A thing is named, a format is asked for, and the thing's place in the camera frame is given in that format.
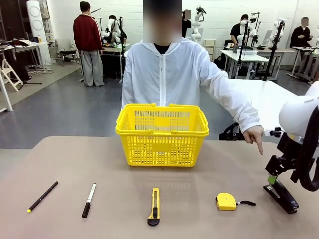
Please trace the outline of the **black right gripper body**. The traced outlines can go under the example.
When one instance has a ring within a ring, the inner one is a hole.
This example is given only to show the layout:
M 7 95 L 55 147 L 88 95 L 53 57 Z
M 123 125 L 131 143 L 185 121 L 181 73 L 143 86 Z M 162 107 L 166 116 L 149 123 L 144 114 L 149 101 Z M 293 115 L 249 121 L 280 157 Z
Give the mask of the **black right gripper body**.
M 297 183 L 299 177 L 297 173 L 297 161 L 301 152 L 302 145 L 288 135 L 283 135 L 277 145 L 277 149 L 282 156 L 272 155 L 269 160 L 266 171 L 271 175 L 279 176 L 288 170 L 293 170 L 290 179 Z

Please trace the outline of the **person's left hand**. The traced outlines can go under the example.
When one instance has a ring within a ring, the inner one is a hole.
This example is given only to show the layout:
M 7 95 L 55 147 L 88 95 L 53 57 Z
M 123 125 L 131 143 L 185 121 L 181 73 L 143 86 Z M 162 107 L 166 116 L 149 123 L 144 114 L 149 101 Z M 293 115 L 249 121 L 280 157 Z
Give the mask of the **person's left hand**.
M 259 153 L 263 155 L 262 137 L 264 135 L 264 128 L 260 125 L 253 126 L 243 132 L 244 139 L 247 143 L 256 143 Z

